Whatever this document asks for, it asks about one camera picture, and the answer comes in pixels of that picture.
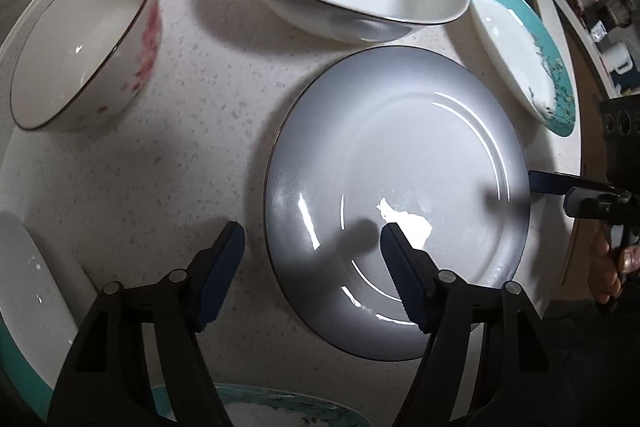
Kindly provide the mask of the person's right hand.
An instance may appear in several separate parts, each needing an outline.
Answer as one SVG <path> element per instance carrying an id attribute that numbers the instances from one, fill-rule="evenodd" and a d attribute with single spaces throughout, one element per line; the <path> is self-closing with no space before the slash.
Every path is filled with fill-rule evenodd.
<path id="1" fill-rule="evenodd" d="M 611 230 L 601 225 L 593 237 L 590 249 L 588 287 L 591 296 L 600 305 L 620 297 L 623 292 L 623 276 L 639 270 L 639 246 L 626 247 L 619 255 L 611 251 Z"/>

